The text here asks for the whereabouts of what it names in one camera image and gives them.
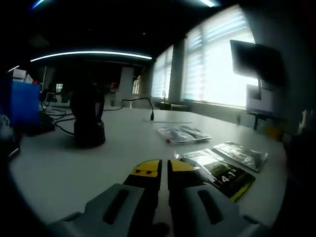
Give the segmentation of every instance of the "blue container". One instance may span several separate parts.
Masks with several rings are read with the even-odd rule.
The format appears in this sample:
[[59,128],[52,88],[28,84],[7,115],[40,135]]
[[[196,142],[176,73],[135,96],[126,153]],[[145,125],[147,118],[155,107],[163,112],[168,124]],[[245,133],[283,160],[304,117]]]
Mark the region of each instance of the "blue container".
[[39,116],[40,87],[37,84],[12,82],[11,122],[14,125],[36,125]]

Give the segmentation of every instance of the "monitor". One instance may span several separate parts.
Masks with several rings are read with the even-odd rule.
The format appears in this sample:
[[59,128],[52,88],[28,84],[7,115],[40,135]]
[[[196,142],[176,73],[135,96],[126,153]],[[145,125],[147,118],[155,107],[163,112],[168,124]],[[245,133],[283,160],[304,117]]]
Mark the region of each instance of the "monitor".
[[277,50],[237,40],[231,40],[231,49],[234,73],[285,87],[284,64]]

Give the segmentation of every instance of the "ceiling light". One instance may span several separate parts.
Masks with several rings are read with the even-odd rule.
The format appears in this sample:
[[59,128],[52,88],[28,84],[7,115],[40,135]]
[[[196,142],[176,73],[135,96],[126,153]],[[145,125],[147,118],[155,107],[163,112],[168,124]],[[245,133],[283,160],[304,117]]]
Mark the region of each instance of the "ceiling light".
[[13,71],[14,69],[18,68],[19,66],[20,66],[20,65],[18,65],[18,66],[16,66],[16,67],[14,67],[14,68],[11,68],[9,71],[7,71],[7,73],[9,73],[9,72]]
[[215,6],[214,3],[212,3],[210,0],[200,0],[202,3],[208,5],[209,7]]
[[39,0],[39,1],[37,1],[37,2],[33,5],[32,9],[34,9],[35,7],[37,7],[38,5],[40,5],[43,1],[45,1],[45,0]]
[[56,57],[56,56],[61,56],[61,55],[71,55],[71,54],[113,54],[113,55],[129,56],[129,57],[136,57],[136,58],[152,59],[152,57],[132,54],[132,53],[121,53],[121,52],[110,52],[110,51],[76,51],[76,52],[50,54],[50,55],[43,56],[40,58],[32,59],[31,62],[44,59],[44,58]]

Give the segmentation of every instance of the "white table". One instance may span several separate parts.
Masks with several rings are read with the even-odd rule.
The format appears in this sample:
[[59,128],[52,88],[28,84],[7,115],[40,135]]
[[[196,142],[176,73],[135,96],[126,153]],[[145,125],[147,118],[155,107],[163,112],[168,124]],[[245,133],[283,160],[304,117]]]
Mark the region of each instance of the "white table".
[[[233,141],[249,149],[269,153],[260,173],[233,160],[230,162],[256,177],[250,189],[237,201],[240,212],[268,226],[274,223],[283,201],[287,178],[281,143],[250,128],[221,120],[189,112],[155,110],[156,121],[191,121],[191,126],[213,138],[204,144],[171,146],[157,134],[156,129],[177,124],[144,122],[144,118],[149,120],[150,114],[150,110],[127,108],[104,112],[106,143],[90,150],[76,148],[73,138],[59,129],[33,138],[25,137],[21,143],[21,155],[12,161],[10,171],[27,203],[48,224],[73,212],[83,212],[89,200],[112,184],[123,183],[133,167],[145,160],[168,160],[173,158],[174,151],[185,153]],[[60,125],[73,131],[73,121]],[[166,206],[165,168],[162,175],[159,198]],[[164,214],[157,210],[156,216],[159,219]]]

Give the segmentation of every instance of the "window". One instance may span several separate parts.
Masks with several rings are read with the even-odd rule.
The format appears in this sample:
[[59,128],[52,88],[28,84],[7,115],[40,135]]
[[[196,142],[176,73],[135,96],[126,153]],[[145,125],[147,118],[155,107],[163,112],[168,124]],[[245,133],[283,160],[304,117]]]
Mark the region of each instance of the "window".
[[238,5],[188,33],[182,99],[246,106],[246,85],[258,85],[258,80],[234,74],[230,40],[254,43]]
[[173,46],[160,55],[154,66],[152,97],[168,98]]
[[63,88],[62,84],[56,84],[56,93],[60,93],[62,88]]
[[133,94],[138,94],[138,91],[139,91],[139,80],[140,80],[140,77],[138,77],[138,78],[133,82],[133,91],[132,91]]

